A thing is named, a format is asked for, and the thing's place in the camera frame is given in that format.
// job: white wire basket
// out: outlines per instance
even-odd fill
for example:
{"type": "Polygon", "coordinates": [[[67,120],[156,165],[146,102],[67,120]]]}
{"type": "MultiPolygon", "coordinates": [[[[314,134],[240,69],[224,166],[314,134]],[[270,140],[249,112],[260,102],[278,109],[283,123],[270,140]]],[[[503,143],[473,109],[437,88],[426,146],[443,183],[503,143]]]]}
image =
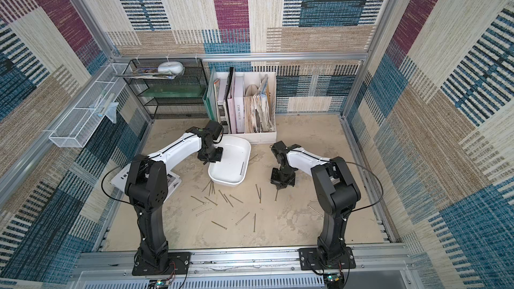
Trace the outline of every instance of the white wire basket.
{"type": "Polygon", "coordinates": [[[99,110],[108,100],[115,101],[125,87],[123,77],[114,76],[124,71],[132,73],[125,63],[112,63],[106,67],[50,134],[50,140],[58,147],[84,147],[105,117],[99,115],[99,110]]]}

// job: white vent grille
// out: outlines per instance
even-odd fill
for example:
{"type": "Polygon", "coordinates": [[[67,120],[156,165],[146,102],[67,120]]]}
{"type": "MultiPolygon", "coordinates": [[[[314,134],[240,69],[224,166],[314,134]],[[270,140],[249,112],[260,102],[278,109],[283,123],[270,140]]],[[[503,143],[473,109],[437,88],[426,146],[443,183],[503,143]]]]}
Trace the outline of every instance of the white vent grille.
{"type": "Polygon", "coordinates": [[[86,281],[84,289],[146,289],[150,280],[95,280],[86,281]]]}
{"type": "Polygon", "coordinates": [[[111,94],[114,94],[112,101],[115,101],[125,87],[125,80],[122,77],[114,77],[114,74],[121,74],[126,67],[127,64],[114,63],[102,72],[51,133],[50,140],[55,145],[79,148],[86,145],[103,119],[103,116],[95,113],[105,104],[111,94]]]}
{"type": "MultiPolygon", "coordinates": [[[[173,282],[171,289],[178,289],[182,279],[173,282]]],[[[325,286],[323,277],[317,275],[262,275],[237,277],[202,277],[187,279],[183,289],[202,288],[318,288],[325,286]]]]}

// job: concrete floor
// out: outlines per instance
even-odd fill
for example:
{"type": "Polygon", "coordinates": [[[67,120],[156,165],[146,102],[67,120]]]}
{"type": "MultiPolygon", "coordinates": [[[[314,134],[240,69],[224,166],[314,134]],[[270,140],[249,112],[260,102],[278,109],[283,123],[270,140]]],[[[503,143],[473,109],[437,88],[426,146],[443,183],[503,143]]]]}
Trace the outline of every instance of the concrete floor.
{"type": "MultiPolygon", "coordinates": [[[[189,127],[204,127],[206,122],[206,119],[157,120],[152,126],[143,154],[161,149],[179,138],[189,127]]],[[[283,140],[286,145],[299,144],[322,157],[340,156],[347,161],[354,160],[336,115],[277,116],[277,140],[283,140]]],[[[307,205],[310,204],[321,214],[323,210],[317,202],[310,202],[316,199],[312,178],[304,172],[297,171],[295,187],[280,190],[275,202],[277,189],[269,183],[269,177],[271,169],[278,167],[278,164],[269,145],[252,145],[250,159],[252,160],[248,165],[246,178],[239,186],[215,184],[216,194],[210,196],[208,189],[202,192],[210,180],[207,173],[208,165],[202,165],[196,158],[196,153],[173,169],[183,182],[162,208],[164,234],[171,249],[316,244],[323,227],[323,217],[307,205]],[[262,189],[261,204],[255,184],[262,189]],[[243,201],[243,204],[228,197],[234,206],[232,208],[222,198],[219,190],[227,196],[233,195],[243,201]],[[209,203],[192,211],[201,203],[191,196],[204,201],[207,201],[204,196],[208,196],[218,206],[209,203]],[[208,208],[213,210],[196,216],[208,208]],[[250,214],[235,226],[235,223],[248,212],[250,214]],[[228,230],[211,221],[221,224],[228,230]]],[[[354,165],[349,165],[349,168],[361,190],[362,198],[357,203],[357,208],[368,205],[368,195],[357,168],[354,165]]],[[[383,242],[371,208],[352,213],[345,237],[347,243],[383,242]]],[[[121,203],[108,232],[104,250],[136,250],[139,241],[134,209],[128,204],[121,203]]]]}

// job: red wire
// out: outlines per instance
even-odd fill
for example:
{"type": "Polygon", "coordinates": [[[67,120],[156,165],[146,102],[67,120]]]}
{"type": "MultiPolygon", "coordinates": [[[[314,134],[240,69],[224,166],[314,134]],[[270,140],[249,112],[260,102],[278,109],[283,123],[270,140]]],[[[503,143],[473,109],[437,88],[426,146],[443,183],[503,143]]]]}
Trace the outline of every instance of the red wire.
{"type": "Polygon", "coordinates": [[[171,284],[173,282],[173,280],[175,280],[175,262],[174,261],[170,262],[170,265],[173,265],[173,271],[171,272],[170,277],[168,279],[166,279],[166,281],[171,279],[171,281],[170,281],[170,284],[171,284]]]}

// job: white round container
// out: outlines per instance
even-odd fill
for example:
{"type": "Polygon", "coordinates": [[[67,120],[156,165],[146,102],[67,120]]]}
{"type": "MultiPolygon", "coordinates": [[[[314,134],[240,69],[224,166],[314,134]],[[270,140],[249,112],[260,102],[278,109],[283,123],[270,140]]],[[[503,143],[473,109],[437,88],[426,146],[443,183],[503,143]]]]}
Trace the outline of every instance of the white round container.
{"type": "Polygon", "coordinates": [[[182,75],[184,72],[184,65],[178,61],[167,61],[159,65],[157,71],[161,74],[182,75]]]}
{"type": "Polygon", "coordinates": [[[222,160],[209,164],[209,177],[214,183],[237,186],[246,176],[251,145],[244,138],[223,135],[217,147],[223,147],[222,160]]]}

